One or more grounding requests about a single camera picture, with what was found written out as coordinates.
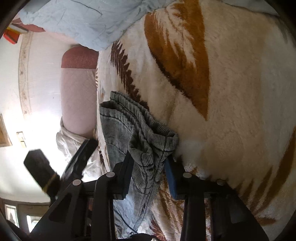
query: blue gripper pad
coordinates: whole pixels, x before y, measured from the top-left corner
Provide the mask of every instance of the blue gripper pad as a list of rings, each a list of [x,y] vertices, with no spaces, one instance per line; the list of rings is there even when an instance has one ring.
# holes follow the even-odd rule
[[[183,200],[186,195],[186,187],[183,182],[184,167],[181,163],[174,161],[172,155],[165,160],[165,175],[171,196],[175,200]]]

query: black cable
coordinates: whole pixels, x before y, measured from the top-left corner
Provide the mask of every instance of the black cable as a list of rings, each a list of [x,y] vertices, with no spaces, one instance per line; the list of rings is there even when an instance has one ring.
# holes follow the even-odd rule
[[[139,234],[137,231],[135,231],[134,229],[132,229],[128,224],[127,222],[124,220],[124,218],[122,217],[122,215],[117,211],[117,210],[114,210],[114,212],[116,212],[119,217],[122,219],[122,221],[125,223],[126,226],[128,226],[133,232],[135,232],[136,234]],[[157,241],[161,241],[158,237],[156,237],[155,235],[149,235],[150,237],[156,239]]]
[[[74,238],[71,241],[87,241],[90,239],[91,239],[91,237],[89,237],[89,236],[81,236],[81,237]]]
[[[114,210],[114,212],[116,212],[119,217],[122,219],[122,221],[126,224],[126,226],[128,226],[133,232],[135,232],[136,234],[138,233],[137,231],[133,230],[128,224],[127,222],[124,220],[124,218],[121,216],[121,214],[117,211],[117,210]]]
[[[130,236],[130,238],[134,241],[151,241],[152,239],[156,239],[157,241],[161,241],[158,237],[155,235],[150,235],[150,234],[133,234]]]

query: bed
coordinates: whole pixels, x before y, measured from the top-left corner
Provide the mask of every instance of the bed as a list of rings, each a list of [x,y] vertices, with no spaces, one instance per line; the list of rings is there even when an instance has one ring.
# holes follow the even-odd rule
[[[278,17],[176,1],[100,51],[97,101],[120,91],[149,109],[178,133],[175,159],[201,178],[227,180],[275,240],[296,208],[295,64],[294,39]],[[99,115],[97,135],[109,171]],[[179,240],[183,203],[165,179],[151,210],[141,229]]]

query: picture frame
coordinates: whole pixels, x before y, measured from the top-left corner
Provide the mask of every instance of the picture frame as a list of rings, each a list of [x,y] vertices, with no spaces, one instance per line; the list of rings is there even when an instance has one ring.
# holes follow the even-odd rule
[[[0,114],[0,148],[7,146],[12,146],[12,144],[5,128],[2,114]]]

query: gray corduroy pants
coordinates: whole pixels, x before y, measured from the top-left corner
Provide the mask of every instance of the gray corduroy pants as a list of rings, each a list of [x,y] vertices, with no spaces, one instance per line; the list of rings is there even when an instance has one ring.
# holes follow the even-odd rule
[[[114,201],[114,209],[137,229],[150,210],[164,161],[176,148],[178,135],[122,93],[111,92],[99,111],[111,169],[124,160],[127,150],[135,161],[129,194],[124,201]],[[119,237],[128,237],[131,230],[116,213],[115,225]]]

